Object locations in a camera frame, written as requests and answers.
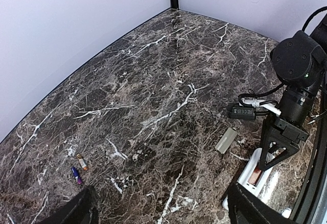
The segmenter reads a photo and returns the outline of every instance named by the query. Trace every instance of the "dark marble surface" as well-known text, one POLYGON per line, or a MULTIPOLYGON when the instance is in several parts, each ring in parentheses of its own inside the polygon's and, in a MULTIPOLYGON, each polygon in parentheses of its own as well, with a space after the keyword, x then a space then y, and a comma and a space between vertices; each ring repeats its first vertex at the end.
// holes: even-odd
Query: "dark marble surface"
MULTIPOLYGON (((259 145, 262 118, 230 120, 225 107, 249 88, 264 92, 279 83, 268 57, 275 45, 175 10, 127 34, 1 143, 0 223, 53 214, 82 189, 72 166, 96 188, 100 223, 229 223, 221 201, 259 145), (239 135, 222 155, 214 147, 228 127, 239 135)), ((307 128, 315 134, 314 124, 307 128)), ((312 141, 274 168, 260 195, 280 213, 297 198, 312 141)))

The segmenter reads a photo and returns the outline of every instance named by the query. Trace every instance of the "purple battery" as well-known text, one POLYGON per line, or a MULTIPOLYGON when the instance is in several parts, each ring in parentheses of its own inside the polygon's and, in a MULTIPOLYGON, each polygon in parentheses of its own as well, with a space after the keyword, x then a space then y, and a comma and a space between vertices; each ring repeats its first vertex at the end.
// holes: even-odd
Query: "purple battery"
POLYGON ((80 174, 78 173, 77 169, 75 167, 72 167, 71 170, 73 172, 73 175, 75 177, 77 184, 81 185, 83 182, 82 182, 82 179, 81 179, 80 174))

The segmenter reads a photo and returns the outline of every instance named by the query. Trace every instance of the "white wall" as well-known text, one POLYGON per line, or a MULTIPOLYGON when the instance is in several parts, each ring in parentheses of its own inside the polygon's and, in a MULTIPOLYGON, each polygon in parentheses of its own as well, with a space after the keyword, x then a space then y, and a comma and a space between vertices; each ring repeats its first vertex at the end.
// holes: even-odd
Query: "white wall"
POLYGON ((0 0, 0 142, 52 89, 169 0, 0 0))
MULTIPOLYGON (((311 13, 327 0, 179 0, 182 10, 228 21, 281 41, 302 28, 311 13)), ((310 33, 326 14, 307 28, 310 33)))

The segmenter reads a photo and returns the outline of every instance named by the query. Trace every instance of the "white marble vein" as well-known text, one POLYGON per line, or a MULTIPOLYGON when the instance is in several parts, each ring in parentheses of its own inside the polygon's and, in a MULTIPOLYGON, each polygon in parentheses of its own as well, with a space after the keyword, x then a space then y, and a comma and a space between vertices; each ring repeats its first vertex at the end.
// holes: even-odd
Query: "white marble vein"
POLYGON ((106 140, 112 145, 112 147, 114 149, 114 153, 110 155, 112 158, 114 158, 115 156, 118 156, 118 157, 121 157, 124 160, 128 159, 126 154, 120 153, 118 151, 116 145, 113 142, 111 142, 109 139, 106 139, 106 140))
POLYGON ((70 95, 68 96, 68 98, 69 98, 70 101, 72 101, 72 100, 74 99, 74 97, 75 97, 77 91, 78 91, 78 88, 77 88, 77 89, 76 89, 72 94, 70 94, 70 95))
POLYGON ((190 34, 191 32, 193 32, 193 31, 195 31, 195 30, 197 30, 199 28, 201 28, 201 26, 198 26, 198 27, 194 28, 193 30, 187 32, 186 34, 182 35, 181 38, 185 37, 186 35, 190 34))
POLYGON ((47 168, 45 168, 42 173, 37 175, 37 183, 39 185, 41 185, 41 183, 43 181, 43 177, 45 176, 46 170, 47 170, 47 168))
POLYGON ((73 156, 75 156, 75 153, 76 153, 76 149, 77 149, 77 147, 78 147, 78 145, 77 144, 71 144, 70 143, 70 147, 69 148, 67 148, 66 150, 67 150, 67 157, 73 157, 73 156))
POLYGON ((48 202, 48 193, 46 193, 42 199, 42 207, 41 209, 36 213, 34 219, 32 220, 31 224, 34 224, 36 222, 37 217, 41 214, 41 212, 44 210, 46 204, 48 202))
POLYGON ((11 224, 15 224, 14 220, 11 218, 11 216, 7 213, 7 217, 10 220, 11 224))
POLYGON ((112 184, 114 185, 114 187, 118 190, 118 192, 120 194, 123 194, 123 190, 118 186, 117 182, 115 181, 115 179, 113 177, 110 177, 110 180, 112 182, 112 184))
POLYGON ((267 51, 267 43, 268 43, 268 40, 269 40, 269 39, 267 39, 267 40, 266 40, 266 43, 265 43, 265 55, 264 55, 264 57, 262 58, 262 61, 260 61, 260 62, 258 63, 258 65, 256 66, 257 68, 259 67, 259 65, 260 65, 261 63, 264 63, 264 62, 266 61, 266 58, 267 58, 267 57, 269 58, 268 51, 267 51))
POLYGON ((20 135, 17 131, 16 131, 16 135, 19 137, 19 139, 20 139, 20 144, 24 144, 24 139, 23 139, 23 137, 22 137, 22 135, 20 135))
POLYGON ((165 118, 169 118, 171 116, 173 116, 175 113, 177 113, 182 107, 184 107, 185 105, 187 105, 189 103, 189 100, 191 100, 191 95, 195 94, 198 90, 204 89, 205 87, 207 87, 209 84, 202 86, 200 88, 195 88, 194 85, 191 83, 189 86, 189 88, 191 89, 191 92, 187 95, 187 97, 185 98, 184 102, 182 104, 178 104, 177 108, 174 111, 171 111, 170 113, 154 120, 154 121, 144 121, 142 122, 143 125, 145 125, 140 132, 135 136, 139 136, 144 130, 146 130, 147 128, 151 127, 151 126, 155 126, 157 125, 158 122, 160 122, 161 120, 165 119, 165 118))
POLYGON ((184 169, 184 165, 182 167, 182 170, 180 171, 178 177, 175 179, 175 184, 174 184, 174 187, 172 188, 172 190, 170 191, 170 194, 169 194, 169 199, 167 200, 166 204, 165 204, 165 208, 163 209, 163 212, 161 214, 161 217, 158 219, 157 221, 157 224, 162 224, 162 221, 164 219, 164 217, 168 214, 168 208, 169 208, 169 204, 170 202, 173 200, 173 196, 174 196, 174 192, 176 190, 176 187, 178 185, 178 180, 179 178, 183 175, 183 169, 184 169))
POLYGON ((236 154, 233 154, 232 152, 230 152, 230 154, 232 154, 235 158, 238 158, 238 159, 243 160, 243 161, 249 161, 250 160, 250 159, 246 159, 246 158, 243 158, 241 156, 238 156, 236 154))
POLYGON ((213 30, 212 33, 217 32, 217 31, 219 31, 219 30, 221 30, 223 28, 226 28, 227 26, 228 26, 228 23, 226 23, 224 26, 222 26, 222 27, 220 27, 220 28, 218 28, 216 30, 213 30))
POLYGON ((132 56, 126 58, 125 60, 130 59, 130 58, 132 58, 132 57, 135 57, 137 54, 139 54, 140 52, 142 52, 142 51, 145 50, 146 48, 148 48, 148 47, 150 47, 150 46, 152 46, 152 45, 154 45, 154 44, 158 44, 158 43, 159 43, 160 41, 162 41, 163 39, 165 39, 165 38, 169 38, 170 36, 172 36, 173 34, 179 32, 179 31, 181 31, 181 30, 185 30, 185 28, 180 28, 180 29, 176 30, 176 31, 173 32, 173 33, 170 33, 170 34, 168 34, 168 35, 163 35, 161 38, 159 38, 158 40, 156 40, 156 41, 154 41, 154 42, 151 42, 151 43, 145 44, 145 45, 144 45, 144 46, 143 46, 143 47, 142 47, 138 52, 136 52, 136 53, 133 54, 132 56))
POLYGON ((84 113, 81 116, 75 117, 74 119, 78 119, 78 118, 83 118, 88 116, 89 114, 91 115, 101 115, 101 113, 103 111, 106 111, 104 113, 104 115, 109 111, 109 110, 117 110, 117 109, 121 109, 121 108, 130 108, 130 107, 135 107, 135 105, 129 105, 129 106, 120 106, 120 107, 115 107, 115 108, 103 108, 103 109, 99 109, 99 110, 93 110, 93 111, 85 111, 85 112, 80 112, 80 113, 84 113))
POLYGON ((227 34, 227 29, 228 29, 228 23, 226 23, 225 25, 224 25, 224 27, 225 27, 225 32, 224 32, 224 34, 222 35, 222 36, 218 36, 220 39, 219 39, 219 41, 218 41, 218 44, 220 43, 220 42, 222 42, 223 41, 223 38, 226 36, 226 34, 227 34))
POLYGON ((40 129, 41 125, 49 118, 52 116, 54 110, 52 110, 43 120, 41 123, 39 123, 38 125, 34 126, 34 132, 33 134, 30 136, 30 138, 24 143, 24 145, 19 149, 19 154, 15 160, 15 162, 13 163, 12 167, 9 170, 9 173, 7 174, 7 177, 11 174, 13 168, 16 166, 17 162, 19 161, 19 159, 21 158, 25 147, 27 146, 27 144, 33 139, 37 137, 37 131, 40 129))

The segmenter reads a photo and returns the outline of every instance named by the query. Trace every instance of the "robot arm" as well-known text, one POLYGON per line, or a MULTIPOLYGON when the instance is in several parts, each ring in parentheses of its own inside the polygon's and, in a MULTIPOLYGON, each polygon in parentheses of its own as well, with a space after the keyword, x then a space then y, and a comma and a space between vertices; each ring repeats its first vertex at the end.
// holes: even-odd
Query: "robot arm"
POLYGON ((302 124, 312 110, 327 70, 327 15, 310 36, 304 32, 306 25, 308 21, 303 30, 280 42, 270 53, 273 68, 281 84, 263 94, 241 94, 239 104, 231 104, 227 108, 230 118, 254 120, 257 115, 268 114, 262 127, 260 170, 267 170, 296 154, 300 141, 306 141, 309 136, 302 124), (272 94, 284 85, 287 87, 279 104, 276 101, 264 102, 258 99, 272 94), (264 105, 267 111, 256 110, 264 105), (279 154, 267 162, 267 154, 277 151, 279 154))

